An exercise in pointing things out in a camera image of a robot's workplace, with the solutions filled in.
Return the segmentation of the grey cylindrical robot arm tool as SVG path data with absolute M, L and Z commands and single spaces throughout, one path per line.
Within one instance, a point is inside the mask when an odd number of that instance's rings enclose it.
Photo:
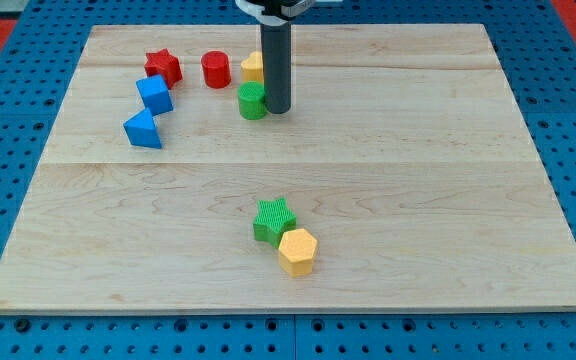
M 270 113 L 291 108 L 291 24 L 260 25 L 265 104 Z

